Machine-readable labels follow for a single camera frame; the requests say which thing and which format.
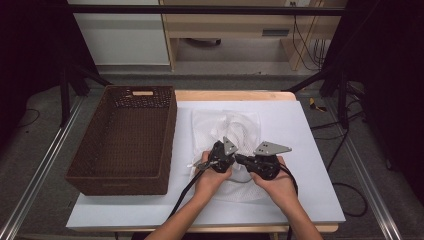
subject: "table surface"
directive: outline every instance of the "table surface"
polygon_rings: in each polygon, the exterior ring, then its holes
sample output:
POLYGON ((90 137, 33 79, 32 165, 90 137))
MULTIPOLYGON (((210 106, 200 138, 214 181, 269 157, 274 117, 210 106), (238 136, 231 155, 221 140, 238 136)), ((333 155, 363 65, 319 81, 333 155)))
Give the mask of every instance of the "table surface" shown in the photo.
MULTIPOLYGON (((176 91, 176 96, 177 126, 168 193, 163 196, 80 194, 68 220, 68 228, 76 231, 151 231, 162 224, 189 181, 190 169, 186 165, 193 157, 193 136, 187 129, 191 129, 191 112, 194 109, 257 112, 261 118, 261 141, 285 143, 283 145, 293 148, 292 152, 282 156, 296 176, 299 200, 318 230, 334 232, 338 223, 345 221, 303 109, 294 94, 268 91, 176 91)), ((188 231, 287 230, 287 219, 268 197, 238 203, 212 199, 188 231)))

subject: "gray floor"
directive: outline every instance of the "gray floor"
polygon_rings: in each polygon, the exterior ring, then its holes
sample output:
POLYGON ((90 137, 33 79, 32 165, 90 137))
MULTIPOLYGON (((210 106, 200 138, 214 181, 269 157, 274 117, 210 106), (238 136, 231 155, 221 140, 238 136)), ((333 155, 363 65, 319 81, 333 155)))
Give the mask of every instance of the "gray floor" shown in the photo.
MULTIPOLYGON (((190 41, 182 41, 180 45, 177 68, 174 72, 158 70, 155 67, 140 67, 152 71, 133 72, 132 74, 118 74, 114 69, 103 72, 104 77, 114 84, 121 85, 174 85, 177 89, 254 89, 254 90, 281 90, 304 80, 313 72, 288 70, 287 58, 278 41, 258 40, 225 40, 222 45, 210 46, 190 41)), ((16 239, 40 238, 41 235, 55 236, 50 239, 66 239, 65 236, 100 237, 114 239, 111 233, 78 233, 66 229, 65 225, 72 211, 72 206, 78 196, 64 180, 64 174, 78 148, 79 140, 94 112, 100 98, 102 87, 88 80, 92 91, 84 98, 81 111, 66 137, 62 148, 58 151, 49 174, 20 228, 16 239)), ((321 112, 309 107, 310 97, 314 97, 318 106, 332 109, 336 102, 335 97, 321 98, 317 94, 320 83, 308 86, 298 92, 297 98, 302 103, 305 115, 310 126, 317 126, 333 122, 331 111, 321 112)), ((0 153, 0 224, 7 223, 13 210, 17 206, 22 194, 36 173, 40 162, 53 141, 60 123, 59 88, 54 87, 45 92, 34 95, 28 102, 29 109, 22 124, 33 123, 17 128, 14 137, 6 149, 0 153)), ((358 103, 351 105, 349 114, 361 111, 358 103)), ((390 216, 401 234, 401 239, 424 239, 424 210, 422 205, 411 192, 401 173, 389 171, 383 153, 378 147, 369 126, 359 117, 350 122, 348 139, 359 153, 361 161, 366 166, 379 194, 381 194, 390 216)), ((325 164, 328 164, 335 153, 341 137, 338 127, 313 131, 317 137, 316 143, 325 164)), ((342 182, 354 186, 364 193, 360 177, 354 171, 352 154, 348 144, 344 144, 337 155, 329 176, 333 182, 342 182)), ((348 213, 360 213, 364 203, 360 196, 346 187, 335 186, 340 203, 348 213)), ((347 221, 340 224, 338 231, 325 234, 326 239, 396 239, 384 235, 379 225, 376 213, 378 210, 369 208, 362 217, 346 216, 347 221)), ((121 234, 126 239, 130 234, 121 234)))

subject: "white cloth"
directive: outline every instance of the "white cloth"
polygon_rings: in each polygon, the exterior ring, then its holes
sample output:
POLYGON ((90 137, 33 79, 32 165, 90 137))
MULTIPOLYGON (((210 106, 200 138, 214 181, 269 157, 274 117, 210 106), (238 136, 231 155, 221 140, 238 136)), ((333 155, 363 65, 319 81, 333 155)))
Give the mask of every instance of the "white cloth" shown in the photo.
MULTIPOLYGON (((237 153, 252 156, 260 142, 260 120, 254 112, 193 110, 193 163, 201 159, 203 151, 223 137, 227 137, 238 148, 237 153)), ((194 177, 194 168, 190 179, 194 177)), ((266 192, 257 186, 243 165, 233 164, 232 175, 225 181, 214 198, 231 202, 251 201, 266 197, 266 192)))

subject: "hand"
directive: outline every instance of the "hand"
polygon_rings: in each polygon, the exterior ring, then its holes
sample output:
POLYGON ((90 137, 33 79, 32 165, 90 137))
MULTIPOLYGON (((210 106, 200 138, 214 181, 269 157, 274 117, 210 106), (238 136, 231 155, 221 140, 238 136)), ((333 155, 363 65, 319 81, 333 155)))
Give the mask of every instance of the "hand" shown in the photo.
MULTIPOLYGON (((202 163, 208 161, 209 151, 202 154, 202 163)), ((207 198, 209 200, 218 191, 219 186, 228 179, 232 172, 231 167, 225 173, 217 173, 212 168, 206 169, 202 176, 197 180, 195 187, 195 196, 207 198)))
MULTIPOLYGON (((281 164, 286 165, 283 157, 277 156, 277 158, 281 164)), ((280 171, 273 180, 263 180, 258 174, 253 172, 250 175, 256 185, 262 187, 280 208, 283 208, 286 203, 294 199, 297 201, 296 190, 287 173, 280 171)))

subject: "brown wicker basket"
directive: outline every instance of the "brown wicker basket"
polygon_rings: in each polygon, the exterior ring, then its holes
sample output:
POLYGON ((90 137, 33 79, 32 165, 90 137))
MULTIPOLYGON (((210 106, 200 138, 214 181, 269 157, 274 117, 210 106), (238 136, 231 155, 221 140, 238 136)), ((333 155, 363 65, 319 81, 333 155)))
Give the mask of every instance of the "brown wicker basket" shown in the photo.
POLYGON ((170 86, 107 86, 65 179, 85 195, 168 191, 177 103, 170 86))

